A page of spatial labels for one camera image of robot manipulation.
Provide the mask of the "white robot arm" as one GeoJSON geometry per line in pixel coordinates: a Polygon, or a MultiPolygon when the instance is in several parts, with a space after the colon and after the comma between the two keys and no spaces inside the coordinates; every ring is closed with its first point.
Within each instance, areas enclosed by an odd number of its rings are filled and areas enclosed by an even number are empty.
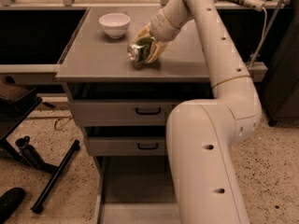
{"type": "Polygon", "coordinates": [[[194,21],[212,88],[210,100],[177,105],[166,123],[166,147],[181,224],[250,224],[229,148],[258,126],[262,106],[217,0],[170,0],[138,33],[151,36],[147,63],[194,21]]]}

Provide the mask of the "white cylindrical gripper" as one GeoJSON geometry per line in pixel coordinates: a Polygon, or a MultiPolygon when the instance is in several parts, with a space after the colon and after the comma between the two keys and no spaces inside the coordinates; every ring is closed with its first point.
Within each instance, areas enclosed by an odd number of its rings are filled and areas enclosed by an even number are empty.
{"type": "Polygon", "coordinates": [[[149,56],[145,61],[145,63],[153,63],[165,51],[167,42],[174,40],[179,32],[180,29],[175,27],[160,9],[151,18],[150,23],[140,29],[134,37],[133,43],[137,43],[142,38],[153,36],[157,41],[151,43],[149,56]]]}

